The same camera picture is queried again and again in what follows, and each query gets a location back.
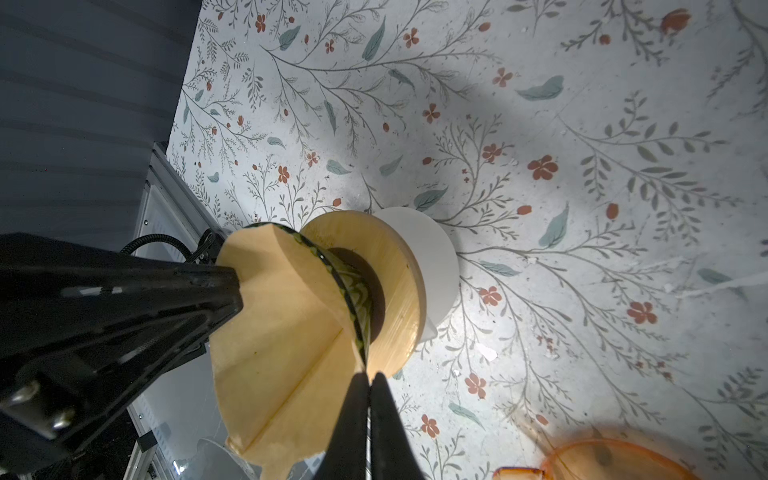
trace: metal bolt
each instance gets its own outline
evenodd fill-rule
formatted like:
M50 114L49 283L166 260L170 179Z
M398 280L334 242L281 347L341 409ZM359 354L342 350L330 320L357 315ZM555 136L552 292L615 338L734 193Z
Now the metal bolt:
M74 420L74 409L72 407L63 409L53 416L53 429L66 429L72 424L72 420Z
M40 391L40 383L32 380L30 383L22 386L11 396L11 404L24 403L32 399Z

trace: green leaf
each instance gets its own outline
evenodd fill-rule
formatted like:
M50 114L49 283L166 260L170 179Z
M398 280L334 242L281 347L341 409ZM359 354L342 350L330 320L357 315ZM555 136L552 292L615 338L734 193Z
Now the green leaf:
M326 111L328 112L328 121L331 122L331 127L333 127L333 134L336 134L336 114L333 112L333 105L331 105L327 100L323 102L326 106Z
M659 161L658 158L656 158L656 155L652 154L650 150L648 150L646 147L643 147L642 145L637 146L637 152L640 154L642 158L644 158L647 161L657 163Z
M442 190L427 190L422 194L416 195L416 198L413 199L413 205L418 211L423 212L436 204L447 191L448 187Z
M667 198L675 198L675 194L674 194L674 192L673 192L673 191L672 191L672 189L671 189L671 188L669 188L667 185L664 185L664 184L662 184L662 185L661 185L661 191L664 193L664 195L665 195Z
M724 273L720 273L716 270L712 270L711 268L700 268L699 271L697 271L699 276L702 280L704 280L707 283L711 283L713 285L717 285L718 283L724 283L724 282L730 282L733 280L731 277L727 276ZM731 290L736 295L738 295L739 298L742 300L746 300L746 295L744 294L744 290L742 290L740 287L732 287L728 290Z
M520 273L517 270L513 270L509 268L503 263L491 263L491 262L486 262L484 260L480 260L479 263L486 270L491 271L493 273L498 273L499 275L502 275L502 276L515 276Z
M652 124L650 127L648 127L645 130L645 137L650 138L650 136L653 135L655 131L656 131L656 124Z
M406 77L402 73L400 73L399 70L396 70L396 69L393 68L392 70L389 71L389 76L394 78L395 80L399 81L400 83L404 83L404 84L410 85L413 88L414 91L416 90L416 86L413 84L411 79Z
M592 438L593 439L603 438L603 435L594 426L592 427ZM605 444L603 443L595 443L594 446L592 447L592 453L594 454L595 461L600 466L608 467L609 465L612 465L614 462L614 456L611 453L611 449L605 446Z
M267 138L266 142L270 145L280 145L283 148L286 147L285 145L283 145L283 141L280 140L278 137L269 137Z
M672 169L669 167L648 167L640 171L644 174L665 174L667 172L671 172Z
M565 238L566 227L568 226L568 204L565 209L549 222L547 231L538 241L540 247L552 248Z
M389 175L392 175L395 170L397 170L397 166L400 165L400 161L402 160L402 155L397 157L396 160L389 162L386 165L382 165L379 167L379 172L381 172L381 175L383 177L388 177Z
M379 50L379 45L382 43L382 38L384 38L385 23L386 17L382 20L382 25L379 27L379 30L376 30L376 33L371 35L371 38L368 40L368 45L366 45L366 49L362 51L363 60L371 61L373 60L373 57L376 56L376 52Z
M485 427L482 426L482 424L480 423L480 419L478 419L478 416L475 415L473 412L465 409L462 406L456 405L454 402L450 402L448 404L448 408L450 408L451 412L454 412L456 415L464 417L465 419L472 420L474 423L477 423L478 425L480 425L480 427L483 430L485 430Z
M283 32L283 34L280 36L280 50L285 51L288 49L290 44L293 43L294 40L296 40L296 36L299 34L299 30L301 29L301 25L297 26L296 28L291 28L290 30L286 30Z
M342 167L341 164L335 160L328 160L328 165L326 165L326 170L336 175L347 175L352 173L351 171Z
M544 84L537 87L531 87L527 90L515 90L518 95L525 100L537 101L537 100L551 100L557 97L563 91L563 76L555 75L550 78Z
M671 148L669 148L669 146L667 144L658 141L658 142L656 142L656 145L658 145L659 148L661 149L661 151L663 151L665 154L667 154L667 155L674 155L674 151Z

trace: red flower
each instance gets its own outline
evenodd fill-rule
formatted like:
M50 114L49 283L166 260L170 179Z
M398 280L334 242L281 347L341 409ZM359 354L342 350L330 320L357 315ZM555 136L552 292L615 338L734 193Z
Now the red flower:
M440 112L435 111L435 108L437 108L437 105L429 104L429 110L424 110L422 113L423 116L427 117L428 124L431 124L432 120L437 120L440 118Z
M609 220L613 220L614 218L619 216L619 206L617 204L609 204L608 208L605 209L605 216L608 217Z
M472 395L477 393L480 400L485 398L485 390L482 389L485 386L485 379L479 379L477 375L470 373L469 378L464 379L464 383L467 384L468 390Z
M419 39L416 37L417 28L411 28L411 33L406 33L402 36L402 39L406 41L406 47L411 48L411 45L419 43Z
M539 178L552 180L552 174L558 171L558 168L558 165L552 161L551 155L545 155L540 160L534 160L528 164L528 169L534 171L534 180L538 180Z
M482 148L482 152L483 152L482 157L485 159L485 161L492 164L493 160L495 160L496 157L502 154L502 149L497 148L496 144L490 144L490 145L485 145Z
M512 72L505 74L504 71L504 68L499 68L498 77L493 79L494 85L498 84L498 86L502 88L507 86L507 80L512 78Z
M429 434L432 438L440 435L440 429L437 428L437 420L430 419L427 415L422 415L422 432Z
M482 302L485 305L488 305L489 303L493 306L497 306L499 302L502 301L502 295L496 291L496 287L492 286L489 289L481 288L480 291L480 297L482 298Z
M288 167L284 167L283 165L280 165L277 168L277 173L279 174L279 176L277 177L277 181L287 184L288 179L290 178L290 174L288 173Z
M256 33L261 33L266 30L266 25L264 24L265 19L266 15L256 15Z
M665 35L669 34L672 30L673 33L677 33L688 25L690 20L690 13L685 8L678 8L672 12L667 13L664 18L661 19L661 31Z
M651 310L654 309L654 306L651 305L650 302L632 302L629 304L629 306L631 307L631 310L627 310L627 315L634 318L634 322L636 324L640 325L641 323L645 323L646 320L650 324L657 322L656 314L651 313Z

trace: floral tablecloth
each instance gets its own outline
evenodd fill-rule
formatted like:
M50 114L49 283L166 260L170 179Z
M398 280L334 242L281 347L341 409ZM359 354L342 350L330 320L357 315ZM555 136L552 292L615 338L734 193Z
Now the floral tablecloth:
M766 478L767 42L760 0L205 0L168 157L229 230L445 228L390 381L430 480L582 436Z

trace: gray wall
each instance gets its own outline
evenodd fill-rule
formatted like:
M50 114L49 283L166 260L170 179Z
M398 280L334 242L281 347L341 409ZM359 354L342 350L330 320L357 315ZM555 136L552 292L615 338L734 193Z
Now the gray wall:
M191 0L0 2L0 233L119 250L168 139Z

